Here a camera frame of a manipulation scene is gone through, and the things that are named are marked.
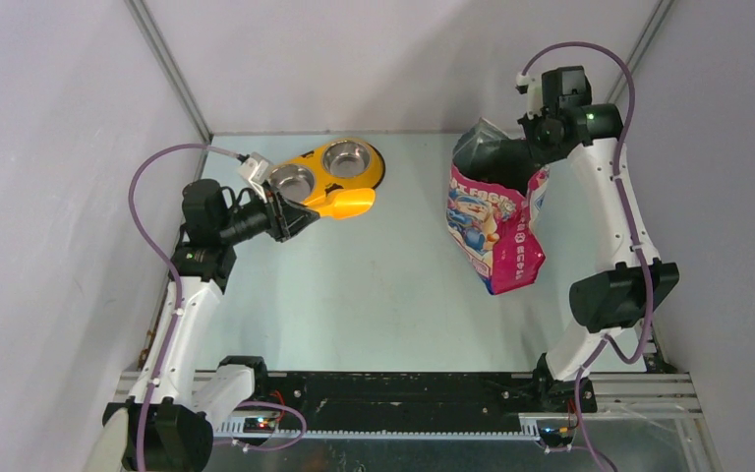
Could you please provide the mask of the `yellow plastic food scoop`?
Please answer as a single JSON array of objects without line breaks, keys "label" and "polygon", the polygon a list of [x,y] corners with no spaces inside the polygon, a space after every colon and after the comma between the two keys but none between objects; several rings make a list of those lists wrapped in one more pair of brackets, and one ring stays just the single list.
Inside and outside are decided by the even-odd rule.
[{"label": "yellow plastic food scoop", "polygon": [[335,190],[308,208],[322,218],[336,220],[359,216],[372,208],[376,191],[370,188]]}]

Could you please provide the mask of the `yellow double pet bowl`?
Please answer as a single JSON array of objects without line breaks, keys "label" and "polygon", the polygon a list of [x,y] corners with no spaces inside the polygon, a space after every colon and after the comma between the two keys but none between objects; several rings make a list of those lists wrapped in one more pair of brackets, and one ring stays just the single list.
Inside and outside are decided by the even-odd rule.
[{"label": "yellow double pet bowl", "polygon": [[384,175],[385,161],[376,147],[343,138],[274,166],[267,182],[284,198],[311,207],[337,190],[376,189]]}]

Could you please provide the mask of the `colourful cat food bag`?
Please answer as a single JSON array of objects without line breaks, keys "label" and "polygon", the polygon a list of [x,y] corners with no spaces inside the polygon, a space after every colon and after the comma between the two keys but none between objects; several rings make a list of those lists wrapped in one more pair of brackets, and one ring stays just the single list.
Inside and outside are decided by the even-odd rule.
[{"label": "colourful cat food bag", "polygon": [[549,169],[526,142],[481,118],[452,151],[445,219],[488,292],[533,284],[546,260],[534,233]]}]

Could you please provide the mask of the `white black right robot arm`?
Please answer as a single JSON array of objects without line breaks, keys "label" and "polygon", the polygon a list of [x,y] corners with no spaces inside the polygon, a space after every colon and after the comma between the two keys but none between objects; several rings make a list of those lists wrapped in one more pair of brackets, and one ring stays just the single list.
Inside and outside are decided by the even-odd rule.
[{"label": "white black right robot arm", "polygon": [[661,257],[637,204],[626,158],[630,117],[612,103],[594,103],[581,66],[538,79],[521,72],[516,88],[527,97],[519,123],[531,158],[541,167],[568,167],[595,229],[595,268],[569,286],[563,308],[572,321],[541,358],[548,374],[532,385],[536,404],[556,411],[570,400],[570,383],[587,377],[606,346],[625,364],[642,358],[655,311],[677,285],[679,270]]}]

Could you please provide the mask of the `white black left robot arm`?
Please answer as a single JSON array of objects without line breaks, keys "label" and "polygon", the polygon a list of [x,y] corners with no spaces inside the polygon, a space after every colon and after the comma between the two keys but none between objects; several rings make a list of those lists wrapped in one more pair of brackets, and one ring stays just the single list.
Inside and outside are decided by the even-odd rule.
[{"label": "white black left robot arm", "polygon": [[126,398],[107,405],[89,471],[202,471],[216,444],[216,427],[235,409],[262,409],[272,417],[287,410],[269,402],[263,358],[227,358],[195,388],[195,354],[225,295],[235,246],[261,234],[287,241],[320,215],[268,185],[251,192],[245,204],[227,201],[224,192],[212,179],[182,192],[188,238],[165,258],[170,282],[154,344]]}]

